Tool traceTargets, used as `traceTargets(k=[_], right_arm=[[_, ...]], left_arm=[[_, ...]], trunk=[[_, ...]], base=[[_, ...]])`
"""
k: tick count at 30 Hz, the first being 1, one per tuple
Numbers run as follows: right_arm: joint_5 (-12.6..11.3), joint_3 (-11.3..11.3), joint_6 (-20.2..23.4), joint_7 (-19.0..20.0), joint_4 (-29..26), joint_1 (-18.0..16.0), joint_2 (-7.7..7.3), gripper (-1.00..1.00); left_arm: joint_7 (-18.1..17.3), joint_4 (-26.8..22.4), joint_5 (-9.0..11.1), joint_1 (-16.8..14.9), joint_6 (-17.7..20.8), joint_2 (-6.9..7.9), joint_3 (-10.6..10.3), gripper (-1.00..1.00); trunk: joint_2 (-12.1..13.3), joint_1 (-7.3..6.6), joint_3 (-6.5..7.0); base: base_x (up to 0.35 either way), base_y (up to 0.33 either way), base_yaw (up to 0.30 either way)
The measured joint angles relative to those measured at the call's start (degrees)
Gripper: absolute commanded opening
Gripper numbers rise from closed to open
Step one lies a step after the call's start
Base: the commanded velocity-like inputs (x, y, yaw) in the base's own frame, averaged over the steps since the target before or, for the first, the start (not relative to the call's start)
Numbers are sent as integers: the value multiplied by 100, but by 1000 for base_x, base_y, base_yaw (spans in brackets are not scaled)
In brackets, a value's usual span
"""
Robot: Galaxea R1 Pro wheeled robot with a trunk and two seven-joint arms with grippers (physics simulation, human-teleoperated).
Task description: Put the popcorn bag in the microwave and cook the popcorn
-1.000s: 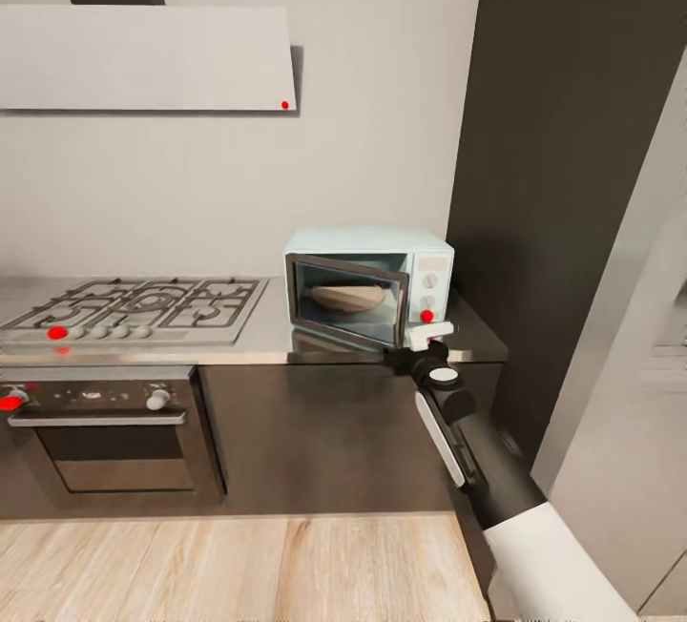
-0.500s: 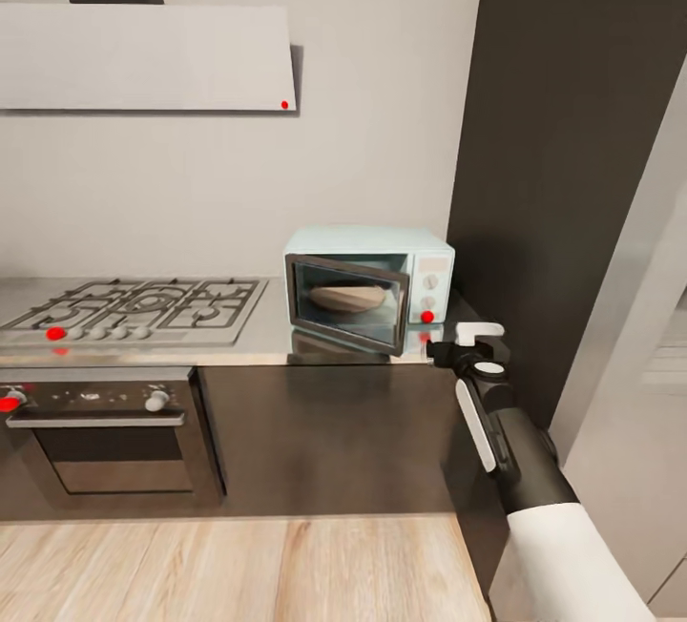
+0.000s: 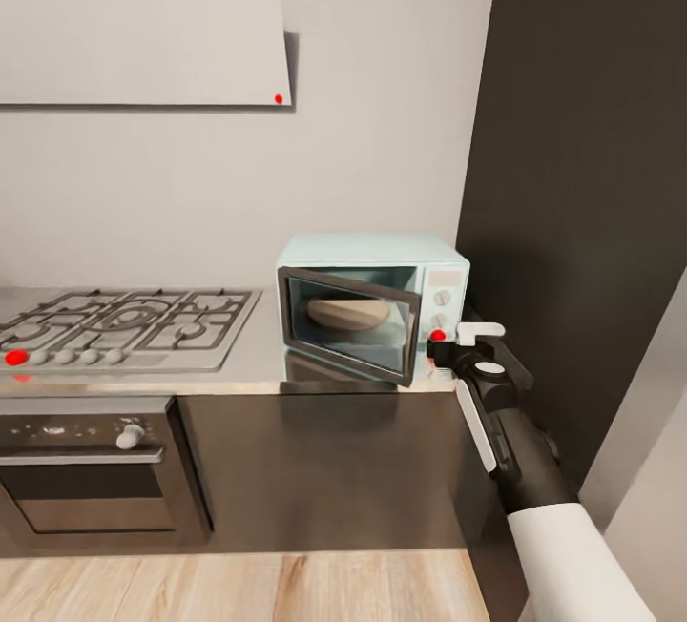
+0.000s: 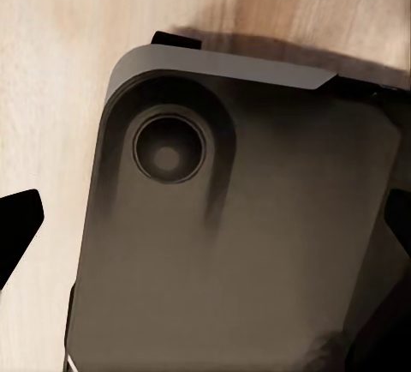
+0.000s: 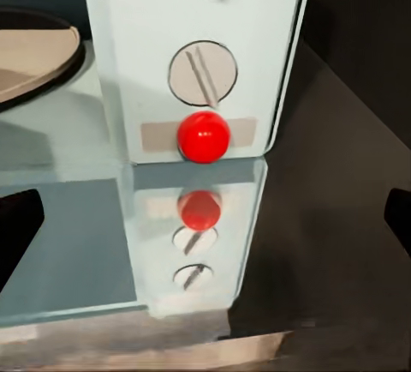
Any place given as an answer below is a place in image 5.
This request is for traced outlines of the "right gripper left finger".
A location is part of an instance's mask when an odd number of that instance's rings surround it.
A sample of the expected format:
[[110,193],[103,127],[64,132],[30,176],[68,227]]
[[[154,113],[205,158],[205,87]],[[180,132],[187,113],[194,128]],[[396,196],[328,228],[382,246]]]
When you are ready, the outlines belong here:
[[0,198],[0,291],[45,221],[37,189]]

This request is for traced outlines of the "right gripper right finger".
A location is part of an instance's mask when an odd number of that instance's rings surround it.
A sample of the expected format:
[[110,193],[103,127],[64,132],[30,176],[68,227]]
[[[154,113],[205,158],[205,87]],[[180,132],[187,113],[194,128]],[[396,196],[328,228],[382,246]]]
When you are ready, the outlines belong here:
[[384,220],[411,257],[411,191],[397,188],[390,191]]

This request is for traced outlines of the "microwave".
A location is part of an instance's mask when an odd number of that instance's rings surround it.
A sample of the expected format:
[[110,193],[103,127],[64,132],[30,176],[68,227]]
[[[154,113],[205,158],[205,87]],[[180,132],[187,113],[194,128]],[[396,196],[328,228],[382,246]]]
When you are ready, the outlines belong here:
[[0,0],[0,172],[268,153],[307,0]]

